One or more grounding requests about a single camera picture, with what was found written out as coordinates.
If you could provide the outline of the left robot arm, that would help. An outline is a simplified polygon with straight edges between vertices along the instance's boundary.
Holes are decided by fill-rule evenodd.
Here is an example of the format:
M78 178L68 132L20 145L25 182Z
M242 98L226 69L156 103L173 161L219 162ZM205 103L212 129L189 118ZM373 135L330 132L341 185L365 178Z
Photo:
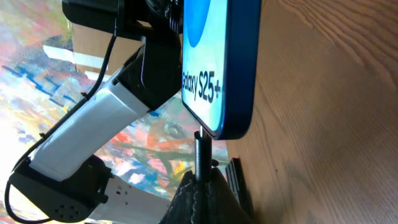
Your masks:
M170 202L123 181L95 153L180 90L183 2L67 0L62 10L72 23L110 33L109 47L118 37L141 46L108 80L106 52L92 89L21 156L6 185L47 221L158 223Z

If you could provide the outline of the blue screen Galaxy smartphone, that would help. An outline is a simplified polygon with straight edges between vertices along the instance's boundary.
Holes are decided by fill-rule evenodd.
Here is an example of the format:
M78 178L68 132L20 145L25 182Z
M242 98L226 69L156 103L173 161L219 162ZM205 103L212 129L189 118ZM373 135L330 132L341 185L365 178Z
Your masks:
M251 124L261 3L184 3L182 101L214 140L239 139Z

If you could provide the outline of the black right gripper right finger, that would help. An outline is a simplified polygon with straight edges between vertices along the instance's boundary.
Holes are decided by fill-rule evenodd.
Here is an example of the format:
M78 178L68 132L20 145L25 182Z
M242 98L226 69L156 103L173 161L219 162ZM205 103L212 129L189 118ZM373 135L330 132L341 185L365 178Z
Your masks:
M241 208L219 168L211 169L211 179L206 184L209 223L252 224L249 215Z

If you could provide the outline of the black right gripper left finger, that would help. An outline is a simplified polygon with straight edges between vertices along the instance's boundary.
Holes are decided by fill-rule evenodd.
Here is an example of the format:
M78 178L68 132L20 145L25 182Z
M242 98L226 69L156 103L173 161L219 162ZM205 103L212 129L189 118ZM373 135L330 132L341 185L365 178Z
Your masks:
M159 224L191 224L193 214L193 195L196 178L193 172L184 173L181 183Z

